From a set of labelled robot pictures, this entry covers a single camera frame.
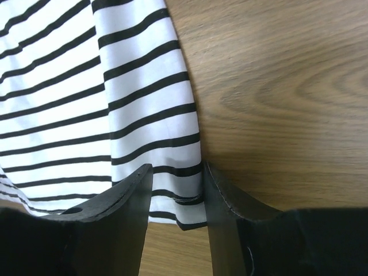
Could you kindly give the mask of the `black white striped tank top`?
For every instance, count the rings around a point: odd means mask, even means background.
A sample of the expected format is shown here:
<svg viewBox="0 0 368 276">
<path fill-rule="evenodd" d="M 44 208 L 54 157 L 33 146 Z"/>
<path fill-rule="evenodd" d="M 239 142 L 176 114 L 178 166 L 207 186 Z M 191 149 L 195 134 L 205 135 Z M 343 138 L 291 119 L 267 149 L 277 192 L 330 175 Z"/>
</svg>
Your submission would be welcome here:
<svg viewBox="0 0 368 276">
<path fill-rule="evenodd" d="M 206 224 L 190 77 L 164 1 L 1 2 L 1 199 L 59 214 L 153 166 L 149 220 Z"/>
</svg>

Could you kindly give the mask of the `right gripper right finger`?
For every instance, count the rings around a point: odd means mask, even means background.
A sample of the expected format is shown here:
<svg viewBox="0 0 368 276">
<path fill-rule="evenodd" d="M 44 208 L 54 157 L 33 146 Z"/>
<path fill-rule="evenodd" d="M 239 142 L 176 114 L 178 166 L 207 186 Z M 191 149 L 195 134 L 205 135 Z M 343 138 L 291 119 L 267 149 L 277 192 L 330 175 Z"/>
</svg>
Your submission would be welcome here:
<svg viewBox="0 0 368 276">
<path fill-rule="evenodd" d="M 272 208 L 204 163 L 214 275 L 366 275 L 367 208 Z"/>
</svg>

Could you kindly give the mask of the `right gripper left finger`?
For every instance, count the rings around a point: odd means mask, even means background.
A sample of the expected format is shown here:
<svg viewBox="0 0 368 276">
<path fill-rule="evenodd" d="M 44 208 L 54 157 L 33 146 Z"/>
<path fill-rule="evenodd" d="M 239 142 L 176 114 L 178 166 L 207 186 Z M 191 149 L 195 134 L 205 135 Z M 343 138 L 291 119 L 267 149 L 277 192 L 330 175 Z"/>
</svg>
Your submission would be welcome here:
<svg viewBox="0 0 368 276">
<path fill-rule="evenodd" d="M 153 168 L 61 214 L 1 209 L 2 275 L 138 275 Z"/>
</svg>

